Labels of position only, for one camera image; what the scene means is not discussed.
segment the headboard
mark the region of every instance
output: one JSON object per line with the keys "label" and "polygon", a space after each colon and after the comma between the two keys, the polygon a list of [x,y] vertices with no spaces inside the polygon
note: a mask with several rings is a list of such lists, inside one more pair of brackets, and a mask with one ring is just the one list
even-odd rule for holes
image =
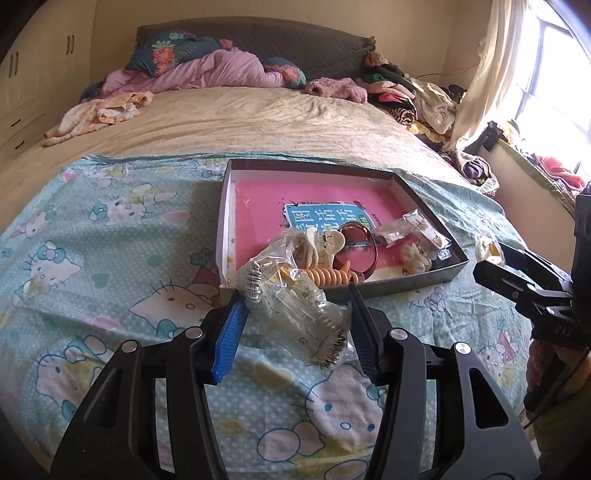
{"label": "headboard", "polygon": [[138,27],[137,44],[142,45],[172,28],[194,35],[227,38],[234,46],[260,59],[287,59],[295,63],[308,80],[359,77],[363,73],[365,53],[375,50],[374,37],[357,37],[318,25],[260,17],[192,18],[142,25]]}

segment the white curtain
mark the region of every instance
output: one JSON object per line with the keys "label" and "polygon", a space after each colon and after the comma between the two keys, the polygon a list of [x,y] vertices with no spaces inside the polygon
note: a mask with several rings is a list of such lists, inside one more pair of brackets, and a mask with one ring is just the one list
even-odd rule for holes
{"label": "white curtain", "polygon": [[513,82],[527,0],[493,0],[476,76],[457,108],[445,151],[474,142],[500,107]]}

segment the pink blanket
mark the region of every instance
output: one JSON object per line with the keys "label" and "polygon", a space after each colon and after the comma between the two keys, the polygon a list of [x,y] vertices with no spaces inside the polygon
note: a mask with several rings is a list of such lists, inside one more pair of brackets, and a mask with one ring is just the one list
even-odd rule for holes
{"label": "pink blanket", "polygon": [[101,98],[124,92],[160,93],[204,87],[283,87],[285,80],[279,72],[265,72],[252,53],[233,48],[216,50],[204,57],[182,63],[168,72],[150,78],[142,72],[116,70],[107,75],[100,90]]}
{"label": "pink blanket", "polygon": [[556,158],[543,157],[542,155],[536,155],[535,157],[544,167],[548,176],[553,179],[563,179],[572,190],[580,192],[585,188],[585,185],[587,185],[581,177],[572,173]]}
{"label": "pink blanket", "polygon": [[353,79],[334,80],[322,77],[321,79],[308,82],[305,92],[309,95],[341,98],[343,100],[351,100],[355,103],[368,102],[367,91],[357,85]]}

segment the light blue bedsheet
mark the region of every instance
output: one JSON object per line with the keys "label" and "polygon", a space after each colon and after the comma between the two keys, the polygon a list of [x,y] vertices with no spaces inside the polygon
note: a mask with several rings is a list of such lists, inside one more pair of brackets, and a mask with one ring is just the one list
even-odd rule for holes
{"label": "light blue bedsheet", "polygon": [[[0,407],[47,456],[123,340],[163,341],[219,304],[214,248],[221,180],[228,159],[239,156],[337,161],[282,154],[88,156],[49,182],[2,235]],[[470,263],[451,283],[368,304],[423,342],[469,343],[521,410],[529,321],[472,278],[475,230],[516,247],[521,238],[493,200],[397,173],[446,224]],[[333,371],[305,367],[247,322],[236,360],[224,382],[207,389],[230,477],[363,474],[385,391],[360,373],[354,352]],[[162,383],[157,391],[157,424],[165,432]],[[431,395],[429,438],[433,408]],[[160,443],[161,464],[171,468],[170,446]],[[425,448],[425,466],[430,454]]]}

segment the packaged earrings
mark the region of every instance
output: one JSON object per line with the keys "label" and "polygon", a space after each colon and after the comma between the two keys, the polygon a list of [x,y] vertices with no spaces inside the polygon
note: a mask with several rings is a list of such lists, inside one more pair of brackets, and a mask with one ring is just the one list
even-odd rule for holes
{"label": "packaged earrings", "polygon": [[452,244],[449,241],[449,238],[435,230],[429,220],[427,220],[418,210],[406,213],[402,216],[402,218],[412,224],[413,228],[416,228],[419,232],[421,232],[427,238],[427,240],[429,240],[439,250],[443,250]]}

